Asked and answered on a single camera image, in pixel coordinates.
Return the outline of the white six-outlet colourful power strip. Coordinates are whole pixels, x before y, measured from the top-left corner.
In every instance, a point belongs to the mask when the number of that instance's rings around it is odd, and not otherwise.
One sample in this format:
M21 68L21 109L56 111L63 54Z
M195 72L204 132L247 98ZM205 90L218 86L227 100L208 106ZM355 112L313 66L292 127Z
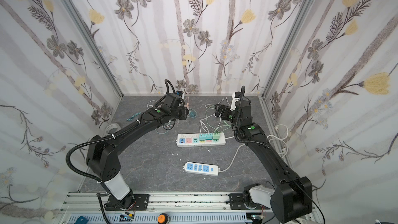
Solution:
M178 147L223 146L227 143L224 133L189 133L179 134Z

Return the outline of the white power strip blue outlets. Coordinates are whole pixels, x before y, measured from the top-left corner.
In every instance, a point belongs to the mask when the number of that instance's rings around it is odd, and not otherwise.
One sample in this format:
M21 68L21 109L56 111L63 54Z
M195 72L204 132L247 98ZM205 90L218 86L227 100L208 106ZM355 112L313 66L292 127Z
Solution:
M196 162L186 162L183 169L187 173L200 174L206 176L218 176L219 167L212 164L203 164Z

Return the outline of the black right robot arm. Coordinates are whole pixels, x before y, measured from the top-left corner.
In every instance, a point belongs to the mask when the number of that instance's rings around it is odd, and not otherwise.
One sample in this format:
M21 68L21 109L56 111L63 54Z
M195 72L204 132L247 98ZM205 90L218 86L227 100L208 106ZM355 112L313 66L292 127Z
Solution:
M270 204L275 217L287 223L313 211L313 185L307 177L299 177L271 146L267 135L251 115L251 104L243 100L233 110L217 104L215 115L231 122L234 138L248 146L268 172L275 187Z

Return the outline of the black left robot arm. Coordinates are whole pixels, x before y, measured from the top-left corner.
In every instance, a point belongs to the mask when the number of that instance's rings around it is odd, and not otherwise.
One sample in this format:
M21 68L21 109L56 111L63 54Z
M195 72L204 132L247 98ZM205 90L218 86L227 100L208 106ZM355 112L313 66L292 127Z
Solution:
M186 120L188 113L182 91L167 93L152 108L140 114L134 123L103 138L97 135L71 148L66 155L66 164L75 173L96 180L116 200L124 201L132 197L132 190L121 175L119 155L145 134L171 121ZM93 175L77 169L71 161L72 153L86 146L89 147L86 165Z

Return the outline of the clear tape roll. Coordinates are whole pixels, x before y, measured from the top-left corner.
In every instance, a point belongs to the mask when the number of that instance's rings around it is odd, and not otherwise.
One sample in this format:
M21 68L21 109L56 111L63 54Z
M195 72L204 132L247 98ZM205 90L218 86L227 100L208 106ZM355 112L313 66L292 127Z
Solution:
M110 135L113 134L121 129L120 125L117 123L110 123L106 128L105 128L105 135Z

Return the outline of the orange emergency button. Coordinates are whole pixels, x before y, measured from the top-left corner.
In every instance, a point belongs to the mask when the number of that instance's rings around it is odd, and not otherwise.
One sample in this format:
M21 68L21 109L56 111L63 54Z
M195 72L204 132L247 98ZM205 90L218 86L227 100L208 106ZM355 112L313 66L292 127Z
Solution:
M170 217L166 213L161 213L157 218L158 224L169 224Z

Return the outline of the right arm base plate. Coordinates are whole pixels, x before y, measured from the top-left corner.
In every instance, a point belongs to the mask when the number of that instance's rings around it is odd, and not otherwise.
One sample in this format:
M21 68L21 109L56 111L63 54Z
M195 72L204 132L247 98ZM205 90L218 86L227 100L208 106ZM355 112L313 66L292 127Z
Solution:
M231 210L270 210L270 208L257 203L247 203L242 193L229 194L226 204L230 206Z

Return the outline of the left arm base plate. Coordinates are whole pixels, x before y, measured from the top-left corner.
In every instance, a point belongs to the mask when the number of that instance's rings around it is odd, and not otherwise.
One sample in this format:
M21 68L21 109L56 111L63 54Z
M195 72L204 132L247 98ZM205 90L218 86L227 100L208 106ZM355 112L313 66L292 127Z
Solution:
M122 200L117 200L110 195L104 207L107 211L146 211L149 197L149 194L128 194Z

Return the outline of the aluminium rail frame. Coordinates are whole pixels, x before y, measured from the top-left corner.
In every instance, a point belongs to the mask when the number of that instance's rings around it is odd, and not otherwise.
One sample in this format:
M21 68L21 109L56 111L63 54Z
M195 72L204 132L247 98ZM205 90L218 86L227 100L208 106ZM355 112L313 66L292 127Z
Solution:
M161 213L170 224L277 224L272 210L231 210L231 192L140 192L149 194L146 211L107 211L95 193L69 193L56 224L156 224Z

